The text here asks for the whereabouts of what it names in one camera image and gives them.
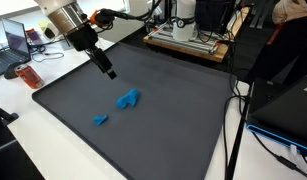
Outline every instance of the black monitor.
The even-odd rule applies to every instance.
[[[227,32],[236,0],[196,0],[195,21],[200,30]]]

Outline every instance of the laptop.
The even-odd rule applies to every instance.
[[[282,90],[280,93],[272,90],[272,84],[267,84],[267,87],[269,92],[275,93],[274,97],[254,108],[259,105],[256,94],[262,92],[262,97],[265,97],[268,91],[263,82],[255,81],[252,86],[247,129],[287,147],[293,144],[307,155],[307,76],[286,90],[278,86]]]
[[[29,46],[26,41],[24,25],[9,19],[2,19],[8,48],[0,51],[0,75],[15,62],[26,63],[31,60]]]

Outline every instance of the laptop screen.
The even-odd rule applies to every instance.
[[[6,39],[9,44],[9,48],[29,56],[29,49],[26,41],[24,25],[19,22],[15,22],[8,19],[2,19],[4,26]]]

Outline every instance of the floor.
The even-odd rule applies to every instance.
[[[237,46],[234,55],[234,72],[239,79],[243,79],[248,69],[250,69],[259,54],[261,48],[273,31],[273,23],[271,22],[270,15],[264,22],[263,29],[253,29],[249,27],[249,21],[246,21],[237,36]],[[136,31],[130,36],[123,39],[121,42],[136,46],[149,51],[155,51],[167,56],[189,61],[192,63],[207,66],[213,69],[225,71],[228,60],[223,63],[215,63],[205,59],[199,59],[192,56],[179,54],[177,52],[167,51],[156,47],[148,46],[143,42],[143,37],[147,35],[145,28]],[[278,75],[276,81],[282,81],[284,74]],[[0,144],[14,139],[6,127],[0,126]],[[39,171],[36,169],[27,154],[23,151],[22,147],[15,144],[7,150],[0,153],[0,180],[41,180],[44,179]]]

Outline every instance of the small blue piece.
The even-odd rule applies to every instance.
[[[104,116],[100,117],[100,116],[95,116],[94,117],[94,123],[99,126],[101,125],[106,119],[108,118],[107,114],[105,114]]]
[[[140,96],[139,91],[136,89],[132,89],[125,96],[117,100],[117,106],[121,109],[125,109],[127,104],[130,104],[132,107],[134,107],[139,96]]]

